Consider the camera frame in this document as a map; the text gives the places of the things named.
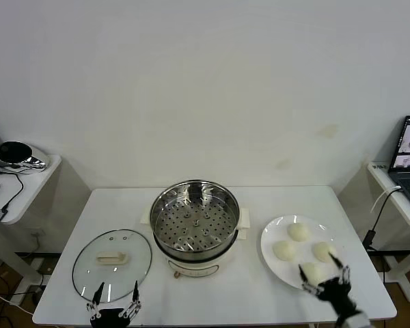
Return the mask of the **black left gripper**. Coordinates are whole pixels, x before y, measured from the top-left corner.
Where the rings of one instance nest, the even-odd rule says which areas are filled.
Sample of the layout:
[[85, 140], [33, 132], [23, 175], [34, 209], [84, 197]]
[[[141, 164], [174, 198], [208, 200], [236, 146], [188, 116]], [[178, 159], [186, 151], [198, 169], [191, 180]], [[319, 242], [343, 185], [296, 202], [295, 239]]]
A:
[[131, 302], [124, 308], [98, 309], [105, 283], [102, 282], [94, 293], [86, 309], [90, 313], [90, 325], [93, 328], [125, 328], [131, 323], [130, 318], [136, 317], [141, 309], [138, 281], [135, 281]]

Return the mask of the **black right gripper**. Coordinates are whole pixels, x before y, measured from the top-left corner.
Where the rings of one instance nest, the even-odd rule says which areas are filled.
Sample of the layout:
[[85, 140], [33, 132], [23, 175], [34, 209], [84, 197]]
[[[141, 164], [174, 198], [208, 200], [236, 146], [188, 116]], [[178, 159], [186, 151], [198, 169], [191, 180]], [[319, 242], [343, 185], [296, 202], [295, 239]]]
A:
[[329, 256], [337, 266], [338, 276], [323, 282], [323, 274], [317, 264], [300, 264], [302, 288], [317, 299], [330, 302], [333, 308], [354, 308], [355, 304], [349, 298], [350, 268], [344, 266], [332, 253]]

